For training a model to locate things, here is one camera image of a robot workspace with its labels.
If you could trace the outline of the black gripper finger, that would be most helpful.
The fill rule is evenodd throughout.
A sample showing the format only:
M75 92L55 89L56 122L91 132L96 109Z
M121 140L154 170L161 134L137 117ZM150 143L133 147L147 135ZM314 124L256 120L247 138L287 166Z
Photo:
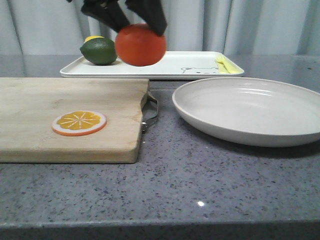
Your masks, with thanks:
M167 21L160 0L126 0L127 8L142 18L150 29L162 36L167 28Z
M81 12L107 25L117 33L130 25L117 0L84 0Z

